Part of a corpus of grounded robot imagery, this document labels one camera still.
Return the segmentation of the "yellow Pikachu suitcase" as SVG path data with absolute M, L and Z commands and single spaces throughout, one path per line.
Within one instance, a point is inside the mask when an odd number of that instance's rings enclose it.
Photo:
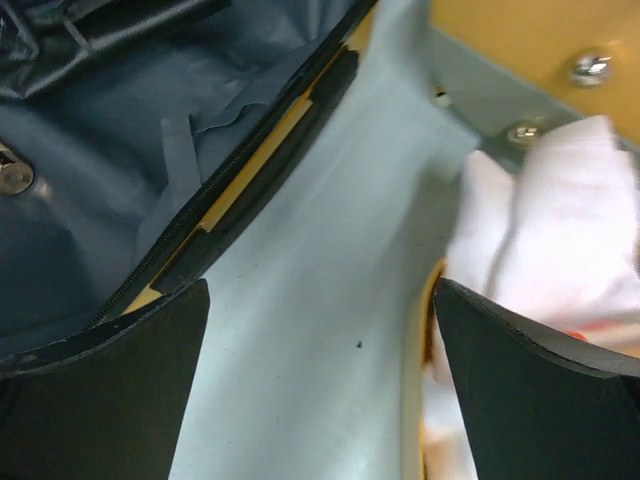
M 101 318 L 370 1 L 5 1 L 1 353 Z

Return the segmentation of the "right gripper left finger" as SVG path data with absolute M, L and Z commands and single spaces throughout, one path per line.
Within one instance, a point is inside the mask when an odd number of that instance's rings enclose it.
M 168 478 L 208 312 L 200 279 L 2 358 L 2 478 Z

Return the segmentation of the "yellow plastic basket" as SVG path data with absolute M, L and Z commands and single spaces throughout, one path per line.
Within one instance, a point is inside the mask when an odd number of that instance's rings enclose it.
M 432 364 L 433 359 L 433 323 L 435 318 L 433 297 L 435 288 L 446 266 L 446 260 L 444 258 L 439 259 L 432 268 L 429 276 L 427 277 L 424 285 L 420 306 L 419 306 L 419 326 L 421 328 L 421 354 L 420 354 L 420 374 L 421 378 L 424 378 L 427 367 Z M 424 407 L 421 407 L 420 413 L 420 434 L 419 434 L 419 451 L 421 455 L 421 474 L 423 479 L 428 478 L 427 469 L 427 445 L 426 434 L 424 427 L 425 413 Z

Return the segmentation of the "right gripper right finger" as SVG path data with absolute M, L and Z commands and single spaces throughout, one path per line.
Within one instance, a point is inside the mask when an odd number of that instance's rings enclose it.
M 434 309 L 479 478 L 638 478 L 638 359 L 448 279 Z

